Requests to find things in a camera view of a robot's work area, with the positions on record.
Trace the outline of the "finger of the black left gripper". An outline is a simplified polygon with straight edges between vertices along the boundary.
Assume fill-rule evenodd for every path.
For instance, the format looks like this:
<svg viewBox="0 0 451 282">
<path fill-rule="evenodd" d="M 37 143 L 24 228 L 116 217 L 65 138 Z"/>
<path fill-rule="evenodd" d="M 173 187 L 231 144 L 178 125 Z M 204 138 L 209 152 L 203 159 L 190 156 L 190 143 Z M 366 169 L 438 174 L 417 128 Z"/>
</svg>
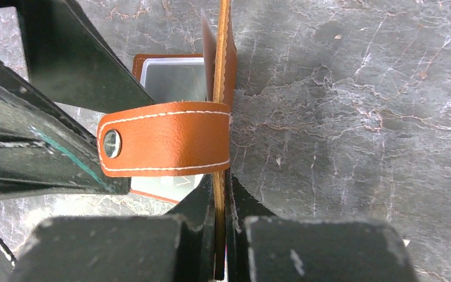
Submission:
<svg viewBox="0 0 451 282">
<path fill-rule="evenodd" d="M 0 199 L 129 190 L 103 174 L 95 137 L 0 61 Z"/>
<path fill-rule="evenodd" d="M 113 113 L 154 104 L 77 1 L 18 1 L 31 84 L 54 102 Z"/>
</svg>

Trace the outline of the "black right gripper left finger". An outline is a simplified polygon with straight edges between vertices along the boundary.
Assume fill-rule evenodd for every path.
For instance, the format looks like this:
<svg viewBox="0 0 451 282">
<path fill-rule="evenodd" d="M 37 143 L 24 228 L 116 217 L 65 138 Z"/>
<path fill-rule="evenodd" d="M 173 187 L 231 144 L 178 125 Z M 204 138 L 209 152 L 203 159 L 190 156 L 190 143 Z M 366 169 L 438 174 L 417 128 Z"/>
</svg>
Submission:
<svg viewBox="0 0 451 282">
<path fill-rule="evenodd" d="M 28 238 L 11 281 L 208 281 L 211 176 L 161 216 L 56 217 Z"/>
</svg>

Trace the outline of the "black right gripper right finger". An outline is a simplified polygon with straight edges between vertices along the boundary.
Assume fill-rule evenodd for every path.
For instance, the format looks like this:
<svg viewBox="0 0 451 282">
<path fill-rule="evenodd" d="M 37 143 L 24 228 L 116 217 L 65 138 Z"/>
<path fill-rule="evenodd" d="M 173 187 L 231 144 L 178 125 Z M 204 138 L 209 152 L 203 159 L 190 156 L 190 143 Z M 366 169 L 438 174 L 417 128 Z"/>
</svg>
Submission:
<svg viewBox="0 0 451 282">
<path fill-rule="evenodd" d="M 417 281 L 402 237 L 370 218 L 280 217 L 226 173 L 230 281 Z"/>
</svg>

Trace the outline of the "brown leather card holder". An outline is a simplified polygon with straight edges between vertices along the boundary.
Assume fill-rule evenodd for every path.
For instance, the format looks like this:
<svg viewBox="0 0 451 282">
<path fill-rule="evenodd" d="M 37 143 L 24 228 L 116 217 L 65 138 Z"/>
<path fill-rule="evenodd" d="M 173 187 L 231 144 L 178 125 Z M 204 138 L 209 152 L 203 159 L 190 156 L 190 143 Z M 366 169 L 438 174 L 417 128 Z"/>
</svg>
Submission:
<svg viewBox="0 0 451 282">
<path fill-rule="evenodd" d="M 98 155 L 106 176 L 211 174 L 217 280 L 224 277 L 225 268 L 225 173 L 230 167 L 230 115 L 236 67 L 231 3 L 221 1 L 211 101 L 161 103 L 115 112 L 102 117 L 97 128 Z"/>
</svg>

